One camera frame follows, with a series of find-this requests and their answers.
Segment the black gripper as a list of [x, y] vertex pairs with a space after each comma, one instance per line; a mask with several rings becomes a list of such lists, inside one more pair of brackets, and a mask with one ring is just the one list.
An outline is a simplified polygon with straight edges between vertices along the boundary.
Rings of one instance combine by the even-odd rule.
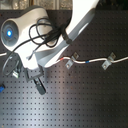
[[25, 78], [26, 78], [27, 82], [35, 79], [34, 83], [36, 85], [38, 92], [41, 95], [44, 95], [46, 93], [46, 89], [43, 86], [41, 80], [39, 79], [39, 77], [44, 75], [43, 68], [41, 66], [39, 66], [37, 69], [34, 69], [34, 70], [30, 70], [28, 68], [25, 68], [24, 74], [25, 74]]

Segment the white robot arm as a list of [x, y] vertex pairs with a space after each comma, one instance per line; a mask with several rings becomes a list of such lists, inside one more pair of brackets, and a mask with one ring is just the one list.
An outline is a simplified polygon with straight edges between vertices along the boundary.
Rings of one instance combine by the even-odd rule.
[[25, 70], [54, 65], [95, 15], [99, 0], [72, 0], [71, 18], [57, 26], [38, 5], [26, 8], [17, 18], [9, 18], [0, 28], [1, 42], [10, 51], [2, 69], [6, 76], [22, 65]]

